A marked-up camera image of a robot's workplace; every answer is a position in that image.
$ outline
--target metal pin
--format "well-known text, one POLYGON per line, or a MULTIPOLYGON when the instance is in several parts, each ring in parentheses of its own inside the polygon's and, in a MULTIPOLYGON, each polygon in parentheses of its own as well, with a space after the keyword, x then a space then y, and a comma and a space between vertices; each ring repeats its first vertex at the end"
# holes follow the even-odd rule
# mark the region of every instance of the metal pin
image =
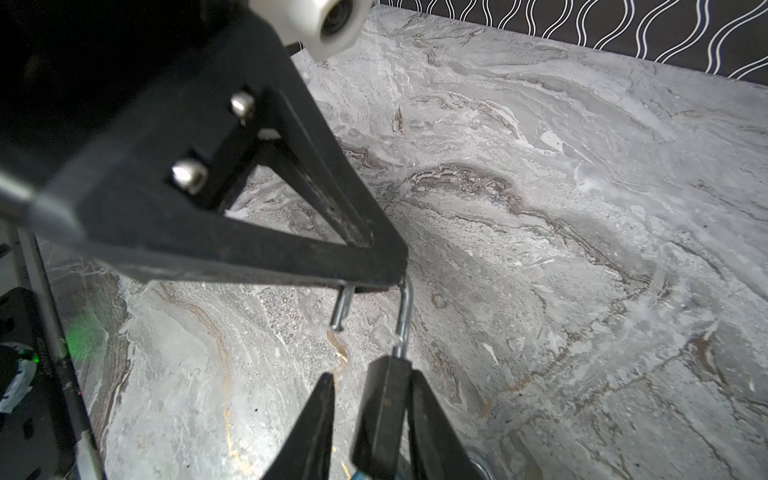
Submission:
POLYGON ((339 296, 336 298, 336 306, 333 307, 333 316, 331 317, 331 330, 334 332, 341 332, 344 327, 341 325, 342 320, 349 314, 349 306, 352 305, 352 295, 355 293, 355 286, 347 283, 339 291, 339 296))
POLYGON ((230 98, 230 107, 232 108, 232 113, 235 114, 235 117, 240 119, 240 124, 245 125, 255 103, 256 99, 246 91, 238 91, 232 94, 232 98, 230 98))
POLYGON ((208 169, 193 158, 182 158, 171 168, 174 183, 189 195, 199 192, 208 180, 208 169))
POLYGON ((411 317, 413 317, 413 285, 411 277, 406 275, 400 282, 400 311, 397 316, 395 333, 398 336, 398 344, 392 349, 392 356, 396 359, 404 359, 408 349, 408 338, 411 331, 411 317))

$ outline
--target black wavy patterned wall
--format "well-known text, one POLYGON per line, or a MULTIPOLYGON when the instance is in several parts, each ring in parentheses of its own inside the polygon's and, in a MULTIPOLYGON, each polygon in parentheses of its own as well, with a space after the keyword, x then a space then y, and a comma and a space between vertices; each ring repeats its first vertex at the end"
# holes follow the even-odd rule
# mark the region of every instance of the black wavy patterned wall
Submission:
POLYGON ((768 0, 381 0, 768 84, 768 0))

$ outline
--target marble countertop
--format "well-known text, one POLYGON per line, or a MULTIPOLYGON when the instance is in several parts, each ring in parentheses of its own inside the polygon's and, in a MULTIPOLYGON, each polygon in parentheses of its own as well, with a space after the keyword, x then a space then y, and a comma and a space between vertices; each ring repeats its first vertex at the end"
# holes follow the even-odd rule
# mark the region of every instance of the marble countertop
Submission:
MULTIPOLYGON (((768 89, 380 5, 296 66, 410 245, 409 358, 498 478, 765 478, 768 89)), ((329 228, 266 169, 230 215, 329 228)), ((43 245, 110 478, 259 478, 398 293, 139 284, 43 245)))

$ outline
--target black triangular bracket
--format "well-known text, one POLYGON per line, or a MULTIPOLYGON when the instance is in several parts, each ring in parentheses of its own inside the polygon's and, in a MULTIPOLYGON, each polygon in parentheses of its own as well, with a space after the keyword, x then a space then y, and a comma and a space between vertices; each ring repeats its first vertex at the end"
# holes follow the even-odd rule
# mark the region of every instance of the black triangular bracket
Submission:
POLYGON ((408 250, 349 165, 273 29, 241 12, 152 79, 39 191, 25 222, 138 280, 284 283, 383 290, 408 250), (250 92, 241 121, 231 96, 250 92), (190 195, 182 157, 207 169, 190 195), (224 217, 257 164, 273 168, 346 245, 224 217))

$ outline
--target white wavy line pattern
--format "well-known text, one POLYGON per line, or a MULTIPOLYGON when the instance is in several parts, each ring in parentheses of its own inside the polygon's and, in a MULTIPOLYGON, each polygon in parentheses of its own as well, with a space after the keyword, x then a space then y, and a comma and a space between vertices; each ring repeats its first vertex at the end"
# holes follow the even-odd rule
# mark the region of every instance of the white wavy line pattern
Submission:
POLYGON ((706 69, 707 73, 717 74, 717 72, 720 70, 720 62, 721 62, 721 60, 720 60, 720 49, 723 47, 723 42, 725 41, 727 36, 730 35, 730 33, 732 31, 734 31, 737 28, 739 28, 741 25, 744 25, 747 22, 751 22, 755 18, 761 16, 763 13, 768 11, 768 8, 765 8, 764 10, 761 10, 759 13, 757 13, 757 15, 755 15, 755 12, 760 10, 767 2, 768 2, 768 0, 763 0, 757 7, 753 8, 750 11, 748 11, 744 15, 741 15, 738 18, 734 18, 730 22, 726 23, 720 30, 717 31, 717 33, 715 33, 715 35, 713 35, 712 40, 710 40, 710 43, 707 46, 707 57, 709 59, 709 64, 707 65, 707 69, 706 69), (715 38, 717 38, 720 35, 720 33, 725 31, 725 29, 729 28, 729 27, 730 27, 730 29, 728 31, 726 31, 723 34, 723 36, 720 37, 720 40, 717 42, 717 50, 715 51, 715 62, 713 63, 713 59, 712 59, 712 44, 715 42, 715 38))
POLYGON ((581 8, 579 8, 578 13, 576 14, 576 33, 578 34, 578 45, 582 47, 587 46, 587 29, 584 26, 584 19, 587 17, 587 13, 589 13, 594 4, 598 3, 599 1, 600 0, 587 0, 581 6, 581 8))
POLYGON ((544 33, 541 34, 543 38, 550 38, 555 30, 565 25, 565 22, 571 17, 571 12, 574 10, 574 0, 565 0, 563 5, 563 12, 560 14, 560 18, 554 21, 552 25, 549 25, 544 33))
POLYGON ((629 0, 627 3, 627 0, 624 0, 624 17, 621 19, 621 23, 619 25, 616 25, 616 28, 609 33, 608 35, 605 35, 603 38, 598 40, 598 43, 594 44, 594 47, 598 50, 602 50, 605 45, 608 44, 609 41, 614 40, 616 37, 624 33, 627 28, 629 28, 630 23, 634 20, 634 0, 629 0))
POLYGON ((485 26, 493 26, 493 15, 491 15, 491 6, 488 4, 490 0, 482 0, 482 12, 485 15, 485 26))
MULTIPOLYGON (((390 5, 397 5, 402 6, 403 0, 389 0, 388 3, 390 5)), ((429 0, 429 3, 427 4, 426 8, 423 8, 422 0, 415 0, 416 3, 416 9, 419 12, 426 12, 429 14, 432 14, 432 10, 437 5, 439 0, 429 0)), ((477 5, 478 0, 470 0, 470 2, 466 5, 462 13, 458 16, 459 20, 466 21, 467 16, 469 13, 475 8, 477 5)), ((494 26, 494 19, 493 14, 491 12, 491 6, 490 6, 491 0, 481 0, 481 7, 483 10, 483 15, 485 16, 485 25, 492 27, 494 26)), ((537 34, 537 28, 536 28, 536 19, 534 16, 534 7, 536 4, 536 0, 513 0, 512 5, 509 9, 509 11, 504 15, 496 25, 497 28, 506 28, 507 24, 518 14, 520 11, 520 8, 523 6, 523 1, 526 1, 525 3, 525 22, 528 26, 528 34, 529 35, 536 35, 537 34)), ((600 0, 586 0, 581 7, 578 10, 578 13, 576 14, 576 33, 577 33, 577 45, 580 46, 587 46, 588 39, 587 39, 587 28, 586 28, 586 19, 587 15, 589 14, 589 11, 594 7, 600 0)), ((633 25, 635 14, 637 13, 637 6, 635 5, 635 0, 623 0, 624 2, 624 16, 619 22, 618 25, 616 25, 616 28, 614 28, 611 33, 608 33, 603 38, 595 42, 593 48, 602 50, 606 47, 610 42, 615 40, 616 38, 623 35, 623 33, 626 32, 626 30, 629 29, 630 25, 633 25)), ((635 39, 635 45, 637 46, 637 50, 635 52, 635 58, 643 58, 645 59, 648 56, 649 48, 648 48, 648 29, 651 26, 652 23, 663 13, 665 13, 670 8, 674 7, 680 2, 680 0, 662 0, 658 5, 653 7, 648 13, 645 14, 643 18, 640 19, 640 21, 637 23, 637 28, 635 29, 634 33, 634 39, 635 39)), ((543 38, 550 38, 552 34, 554 34, 560 27, 565 25, 568 20, 571 18, 571 15, 574 11, 574 4, 575 0, 564 0, 563 4, 563 10, 558 17, 557 20, 555 20, 551 25, 549 25, 541 34, 540 36, 543 38)), ((450 18, 456 18, 456 10, 453 5, 452 0, 445 0, 445 5, 448 9, 448 14, 450 18)), ((768 12, 768 0, 762 0, 756 7, 752 8, 748 12, 734 18, 733 20, 726 23, 723 27, 721 27, 717 32, 715 32, 714 35, 712 35, 711 39, 709 40, 709 43, 707 45, 707 73, 712 74, 718 74, 720 72, 720 69, 723 64, 722 59, 722 50, 723 50, 723 43, 727 40, 728 36, 736 31, 739 27, 742 25, 751 22, 752 20, 760 17, 761 15, 768 12)), ((672 57, 675 55, 680 54, 681 52, 687 50, 688 48, 691 48, 696 43, 698 43, 701 38, 704 36, 705 33, 707 33, 707 30, 710 27, 710 0, 697 0, 696 1, 696 25, 694 26, 693 31, 679 44, 668 48, 666 51, 658 55, 654 61, 658 61, 660 63, 667 63, 672 57)), ((733 72, 731 72, 730 75, 728 75, 730 78, 737 78, 741 79, 745 75, 748 75, 749 73, 759 69, 764 68, 768 66, 768 55, 766 55, 763 58, 760 58, 758 60, 752 61, 749 64, 746 64, 742 67, 737 68, 733 72)))
POLYGON ((768 55, 766 55, 765 57, 762 57, 760 60, 755 60, 752 63, 748 63, 748 64, 744 65, 741 68, 737 68, 736 70, 733 71, 732 74, 728 75, 728 77, 729 78, 734 78, 735 77, 737 80, 741 80, 741 78, 744 75, 749 74, 750 72, 753 72, 753 71, 757 70, 758 68, 765 67, 766 65, 768 65, 768 55))
POLYGON ((536 21, 533 19, 534 5, 536 5, 536 0, 528 0, 528 4, 525 5, 525 23, 528 24, 529 35, 536 35, 536 21))
POLYGON ((466 8, 464 8, 464 11, 462 12, 462 16, 459 17, 458 19, 461 20, 462 22, 465 22, 467 19, 467 15, 469 15, 469 12, 472 11, 472 9, 475 7, 475 4, 477 2, 478 0, 472 0, 471 2, 469 2, 466 8))
POLYGON ((664 13, 665 10, 675 6, 680 0, 666 0, 664 3, 661 3, 657 5, 656 8, 648 12, 641 20, 640 24, 637 26, 637 31, 634 33, 634 39, 637 42, 637 54, 634 56, 635 58, 645 58, 646 55, 648 55, 648 27, 650 27, 650 24, 656 20, 656 17, 664 13), (640 29, 643 29, 643 43, 641 45, 640 43, 640 29))
POLYGON ((686 50, 691 45, 695 44, 702 35, 704 35, 704 32, 707 31, 707 28, 710 26, 710 0, 706 0, 704 2, 704 27, 699 31, 699 28, 701 27, 701 0, 696 0, 696 26, 694 26, 693 31, 686 37, 685 40, 678 43, 677 45, 673 46, 672 48, 667 49, 664 53, 656 57, 655 61, 660 61, 661 63, 667 63, 667 60, 672 58, 673 56, 679 54, 683 50, 686 50))
POLYGON ((453 3, 451 3, 451 0, 445 0, 445 6, 448 7, 448 13, 451 15, 450 18, 456 20, 456 10, 453 8, 453 3))
POLYGON ((512 17, 518 14, 518 11, 520 10, 521 5, 522 5, 522 0, 515 0, 515 3, 512 4, 512 8, 509 9, 509 12, 507 12, 507 15, 504 15, 504 18, 498 21, 497 26, 503 30, 507 26, 507 22, 512 20, 512 17))

